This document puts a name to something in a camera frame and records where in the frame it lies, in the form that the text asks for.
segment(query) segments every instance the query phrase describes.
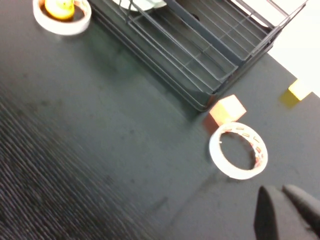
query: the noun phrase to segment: clear tape roll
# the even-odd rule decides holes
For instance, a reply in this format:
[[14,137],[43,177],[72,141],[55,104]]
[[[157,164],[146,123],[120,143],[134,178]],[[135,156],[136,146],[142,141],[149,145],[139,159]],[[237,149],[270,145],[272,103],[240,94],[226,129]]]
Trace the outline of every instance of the clear tape roll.
[[[255,165],[253,169],[240,169],[230,163],[221,150],[221,135],[223,133],[236,133],[246,139],[255,152]],[[227,176],[233,179],[246,180],[261,173],[268,163],[268,151],[262,138],[251,127],[239,123],[228,122],[221,125],[211,136],[209,152],[215,165]]]
[[74,1],[74,5],[83,11],[84,17],[73,22],[61,22],[48,17],[41,10],[44,3],[45,0],[33,0],[33,15],[38,24],[47,31],[58,35],[72,36],[80,34],[88,28],[92,11],[87,0]]

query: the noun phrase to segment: yellow cube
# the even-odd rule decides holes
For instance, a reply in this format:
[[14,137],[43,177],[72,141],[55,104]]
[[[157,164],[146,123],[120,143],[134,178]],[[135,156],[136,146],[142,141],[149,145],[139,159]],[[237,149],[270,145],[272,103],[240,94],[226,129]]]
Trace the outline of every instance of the yellow cube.
[[288,89],[299,101],[304,99],[312,92],[309,86],[307,86],[305,82],[299,79],[297,79],[293,84],[291,84],[291,86]]
[[247,110],[235,95],[219,100],[210,110],[210,115],[221,126],[225,123],[236,122]]

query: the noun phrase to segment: dark table surface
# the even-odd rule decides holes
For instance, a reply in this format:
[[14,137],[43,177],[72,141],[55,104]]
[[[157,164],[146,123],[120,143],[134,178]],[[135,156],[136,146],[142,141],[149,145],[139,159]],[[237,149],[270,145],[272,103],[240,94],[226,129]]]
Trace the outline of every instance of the dark table surface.
[[11,0],[1,1],[0,31],[8,236],[253,240],[261,185],[320,198],[320,100],[283,104],[295,77],[269,55],[226,93],[269,154],[264,172],[235,181],[211,161],[206,114],[95,22],[81,36],[56,36],[37,25],[31,1]]

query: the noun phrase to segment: black wire basket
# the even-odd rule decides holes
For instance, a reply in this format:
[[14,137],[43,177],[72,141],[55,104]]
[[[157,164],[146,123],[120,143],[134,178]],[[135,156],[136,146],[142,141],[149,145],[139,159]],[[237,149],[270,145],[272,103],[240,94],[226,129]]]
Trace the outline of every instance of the black wire basket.
[[166,6],[147,11],[135,0],[127,9],[118,1],[90,0],[93,16],[203,112],[273,46],[308,0],[290,13],[273,0],[256,0],[274,11],[268,14],[276,23],[246,0],[163,0]]

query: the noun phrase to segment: yellow ball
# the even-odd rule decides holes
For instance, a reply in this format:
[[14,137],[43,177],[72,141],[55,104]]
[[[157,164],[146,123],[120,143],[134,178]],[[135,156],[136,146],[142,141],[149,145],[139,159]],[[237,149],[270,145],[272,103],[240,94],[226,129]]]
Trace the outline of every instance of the yellow ball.
[[68,20],[75,15],[73,0],[45,0],[44,7],[54,18]]

